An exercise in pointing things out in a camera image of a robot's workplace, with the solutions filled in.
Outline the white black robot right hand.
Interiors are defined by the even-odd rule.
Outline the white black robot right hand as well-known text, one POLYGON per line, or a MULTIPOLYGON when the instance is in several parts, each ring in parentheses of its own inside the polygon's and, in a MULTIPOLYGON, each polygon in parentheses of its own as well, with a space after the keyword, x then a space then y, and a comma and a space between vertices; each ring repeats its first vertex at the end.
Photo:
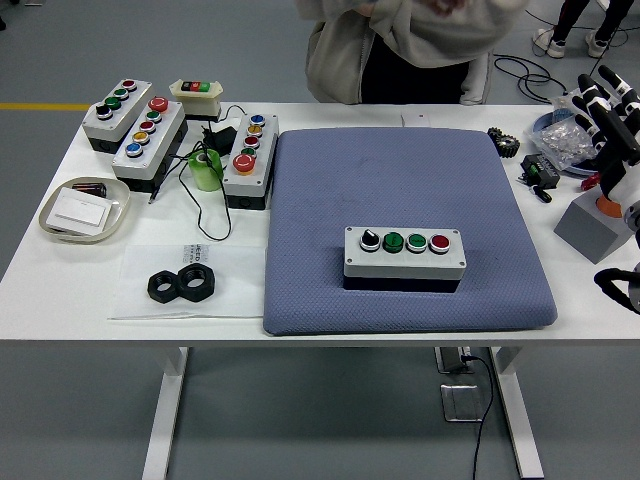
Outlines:
POLYGON ((604 196, 621 206, 623 217, 639 226, 639 93, 617 72, 602 64, 578 77, 572 97, 575 121, 597 151, 596 169, 604 196))

